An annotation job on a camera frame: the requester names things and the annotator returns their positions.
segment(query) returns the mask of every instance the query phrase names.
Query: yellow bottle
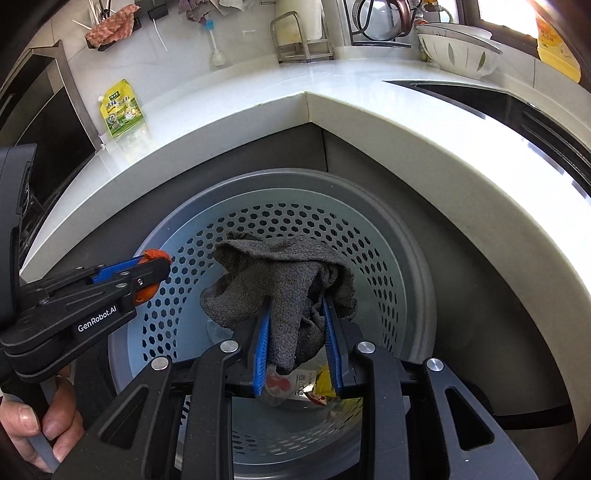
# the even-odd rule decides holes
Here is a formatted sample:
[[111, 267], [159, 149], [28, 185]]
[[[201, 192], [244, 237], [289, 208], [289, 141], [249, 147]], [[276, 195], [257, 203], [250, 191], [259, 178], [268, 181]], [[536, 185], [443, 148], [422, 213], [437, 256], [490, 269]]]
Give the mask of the yellow bottle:
[[535, 21], [538, 25], [540, 60], [579, 83], [581, 81], [581, 67], [573, 53], [552, 25], [539, 15], [536, 16]]

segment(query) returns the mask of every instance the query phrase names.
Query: blue gripper pad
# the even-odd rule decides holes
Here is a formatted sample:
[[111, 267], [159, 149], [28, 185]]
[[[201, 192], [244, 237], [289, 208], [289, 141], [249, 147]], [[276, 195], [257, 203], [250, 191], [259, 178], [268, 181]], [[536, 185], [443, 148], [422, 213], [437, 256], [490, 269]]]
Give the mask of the blue gripper pad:
[[117, 263], [115, 265], [111, 265], [110, 267], [101, 268], [98, 275], [92, 279], [92, 283], [101, 283], [110, 280], [111, 277], [117, 272], [123, 272], [124, 270], [136, 266], [143, 257], [143, 255], [140, 255], [139, 257], [134, 257], [131, 260], [126, 260], [125, 262]]
[[269, 306], [265, 318], [262, 321], [261, 331], [259, 333], [254, 355], [252, 386], [257, 397], [262, 394], [262, 389], [265, 386], [265, 379], [267, 377], [267, 351], [269, 350], [270, 320], [271, 306]]
[[326, 319], [326, 341], [324, 346], [326, 348], [326, 358], [329, 363], [330, 381], [337, 395], [341, 395], [343, 391], [343, 366], [340, 360], [339, 345], [336, 340], [335, 328], [330, 315], [330, 309], [326, 299], [322, 301], [324, 310], [324, 318]]

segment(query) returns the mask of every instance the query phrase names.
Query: glass panel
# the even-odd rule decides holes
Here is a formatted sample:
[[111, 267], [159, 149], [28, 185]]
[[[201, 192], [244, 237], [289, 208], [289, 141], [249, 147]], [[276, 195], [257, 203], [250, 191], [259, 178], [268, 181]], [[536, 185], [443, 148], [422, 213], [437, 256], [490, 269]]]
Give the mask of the glass panel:
[[525, 0], [478, 0], [480, 18], [486, 22], [538, 37], [535, 10]]

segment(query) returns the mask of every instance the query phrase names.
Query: bowl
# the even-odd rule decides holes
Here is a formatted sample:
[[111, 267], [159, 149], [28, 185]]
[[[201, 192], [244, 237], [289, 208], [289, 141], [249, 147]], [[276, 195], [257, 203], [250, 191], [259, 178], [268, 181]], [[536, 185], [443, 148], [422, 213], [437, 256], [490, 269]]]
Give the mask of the bowl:
[[429, 27], [439, 27], [445, 28], [447, 30], [453, 30], [454, 32], [464, 33], [466, 35], [471, 35], [472, 37], [479, 37], [484, 38], [486, 40], [490, 40], [492, 38], [492, 33], [488, 30], [484, 30], [483, 28], [478, 27], [470, 27], [468, 25], [462, 25], [457, 23], [429, 23], [427, 24]]
[[453, 33], [472, 40], [421, 33], [418, 38], [427, 55], [446, 72], [479, 80], [495, 71], [503, 54], [501, 50], [479, 38]]

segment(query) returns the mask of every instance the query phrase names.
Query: laundry basket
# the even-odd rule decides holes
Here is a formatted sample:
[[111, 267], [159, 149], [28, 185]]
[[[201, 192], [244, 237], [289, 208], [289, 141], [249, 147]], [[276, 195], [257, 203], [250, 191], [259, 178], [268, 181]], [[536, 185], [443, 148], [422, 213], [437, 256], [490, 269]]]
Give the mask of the laundry basket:
[[[212, 338], [212, 321], [199, 300], [201, 291], [225, 273], [212, 253], [230, 232], [260, 238], [305, 235], [330, 245], [355, 274], [354, 321], [364, 338], [411, 361], [431, 354], [436, 305], [430, 273], [416, 240], [395, 213], [358, 186], [328, 173], [265, 170], [195, 195], [165, 218], [138, 250], [161, 248], [173, 264], [158, 294], [109, 338], [118, 391], [154, 357], [194, 358], [219, 340]], [[183, 417], [189, 408], [187, 398]], [[273, 408], [259, 400], [234, 398], [235, 477], [323, 480], [344, 471], [359, 459], [361, 411], [361, 400]], [[184, 432], [183, 420], [177, 466]]]

